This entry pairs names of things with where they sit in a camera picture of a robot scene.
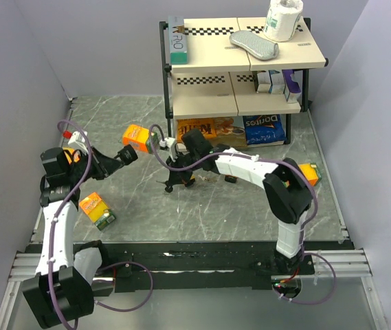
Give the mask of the purple white carton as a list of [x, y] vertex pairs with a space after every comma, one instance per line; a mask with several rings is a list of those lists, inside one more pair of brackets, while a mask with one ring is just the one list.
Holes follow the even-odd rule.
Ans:
[[298, 101], [302, 91], [292, 69], [282, 70], [284, 76], [284, 96], [287, 103], [292, 104]]

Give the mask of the black key bunch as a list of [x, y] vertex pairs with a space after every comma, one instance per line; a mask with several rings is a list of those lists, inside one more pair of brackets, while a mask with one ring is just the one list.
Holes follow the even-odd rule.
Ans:
[[171, 193], [174, 189], [174, 186], [181, 185], [182, 182], [179, 179], [168, 179], [166, 181], [156, 181], [158, 184], [163, 184], [165, 186], [164, 190], [167, 193]]

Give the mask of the orange green snack box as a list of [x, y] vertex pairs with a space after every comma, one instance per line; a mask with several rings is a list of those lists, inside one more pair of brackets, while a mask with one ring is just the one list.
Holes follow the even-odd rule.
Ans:
[[136, 151], [153, 153], [153, 147], [159, 148], [159, 140], [156, 133], [136, 124], [131, 124], [122, 135], [123, 145], [131, 145]]

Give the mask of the grey sponge pouch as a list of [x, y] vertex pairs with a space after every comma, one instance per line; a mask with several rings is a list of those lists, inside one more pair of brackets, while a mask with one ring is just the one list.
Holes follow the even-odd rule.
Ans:
[[262, 61], [275, 59], [279, 55], [279, 46], [268, 39], [262, 38], [250, 31], [237, 31], [230, 34], [232, 45], [244, 49], [254, 58]]

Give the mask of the orange green striped box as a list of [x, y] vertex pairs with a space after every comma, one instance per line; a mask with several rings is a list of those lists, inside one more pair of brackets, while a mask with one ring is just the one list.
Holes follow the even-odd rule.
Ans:
[[76, 163], [80, 160], [80, 155], [81, 155], [80, 150], [64, 147], [63, 151], [67, 157], [67, 161], [69, 164], [72, 164], [73, 162]]

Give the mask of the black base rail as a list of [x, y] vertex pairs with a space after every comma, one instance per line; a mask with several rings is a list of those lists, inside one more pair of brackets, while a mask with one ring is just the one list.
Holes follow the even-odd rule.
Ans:
[[270, 290], [275, 278], [315, 273], [310, 256], [281, 257], [273, 241], [75, 244], [74, 251], [100, 248], [103, 275], [115, 276], [115, 292], [159, 289], [250, 287]]

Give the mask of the orange snack box front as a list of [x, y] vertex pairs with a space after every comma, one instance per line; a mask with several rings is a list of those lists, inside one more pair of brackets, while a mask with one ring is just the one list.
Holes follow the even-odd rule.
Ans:
[[112, 209], [96, 192], [80, 201], [79, 206], [99, 231], [103, 231], [116, 220], [116, 215]]

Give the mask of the white blue carton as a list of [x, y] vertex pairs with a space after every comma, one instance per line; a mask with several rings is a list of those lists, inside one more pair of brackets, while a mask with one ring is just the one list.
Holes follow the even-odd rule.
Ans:
[[281, 71], [269, 70], [271, 87], [269, 93], [271, 94], [283, 94], [285, 89], [284, 76]]

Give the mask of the orange box by right arm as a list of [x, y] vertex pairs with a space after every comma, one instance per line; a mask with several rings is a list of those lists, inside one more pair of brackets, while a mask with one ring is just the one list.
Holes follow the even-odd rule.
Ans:
[[310, 185], [316, 186], [322, 180], [322, 174], [316, 163], [300, 164], [299, 168]]

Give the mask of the white small carton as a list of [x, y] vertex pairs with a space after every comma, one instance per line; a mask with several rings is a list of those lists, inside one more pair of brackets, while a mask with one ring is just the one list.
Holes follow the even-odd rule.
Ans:
[[254, 79], [257, 93], [271, 93], [271, 76], [268, 71], [258, 71]]

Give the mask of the teal rio box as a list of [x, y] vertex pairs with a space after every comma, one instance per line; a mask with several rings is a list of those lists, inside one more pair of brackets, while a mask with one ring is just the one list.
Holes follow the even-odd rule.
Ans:
[[188, 63], [188, 42], [182, 16], [168, 17], [169, 52], [171, 65]]

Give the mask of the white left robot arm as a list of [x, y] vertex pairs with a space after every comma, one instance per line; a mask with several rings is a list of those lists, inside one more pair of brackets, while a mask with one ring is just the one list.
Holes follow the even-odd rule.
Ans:
[[80, 180], [102, 180], [137, 159], [131, 146], [115, 157], [97, 149], [71, 163], [61, 147], [41, 153], [45, 175], [41, 179], [40, 205], [45, 218], [43, 249], [35, 275], [23, 283], [23, 295], [39, 326], [48, 329], [77, 321], [94, 309], [94, 276], [104, 276], [111, 259], [101, 241], [74, 251], [73, 231], [79, 211]]

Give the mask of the black padlock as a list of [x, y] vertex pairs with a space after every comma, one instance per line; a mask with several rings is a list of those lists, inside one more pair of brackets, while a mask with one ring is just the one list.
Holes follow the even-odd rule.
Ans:
[[135, 149], [130, 144], [127, 144], [117, 152], [114, 158], [127, 166], [135, 162], [138, 159], [138, 156]]

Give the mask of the beige two-tier shelf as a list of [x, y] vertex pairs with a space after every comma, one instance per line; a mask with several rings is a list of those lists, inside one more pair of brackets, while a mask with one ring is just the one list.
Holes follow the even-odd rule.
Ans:
[[[188, 63], [171, 65], [168, 21], [159, 23], [161, 74], [167, 132], [175, 135], [177, 120], [254, 115], [284, 115], [286, 140], [291, 141], [291, 116], [307, 111], [309, 72], [328, 59], [311, 34], [311, 20], [301, 18], [292, 40], [279, 45], [277, 58], [261, 61], [232, 45], [230, 34], [243, 30], [262, 37], [262, 17], [185, 19]], [[302, 99], [289, 104], [281, 94], [257, 93], [253, 74], [292, 69], [302, 72]]]

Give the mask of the orange padlock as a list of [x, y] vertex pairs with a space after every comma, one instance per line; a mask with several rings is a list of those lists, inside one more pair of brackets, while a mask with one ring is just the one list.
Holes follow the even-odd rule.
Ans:
[[229, 183], [235, 184], [237, 182], [237, 178], [231, 175], [226, 175], [225, 176], [225, 181]]

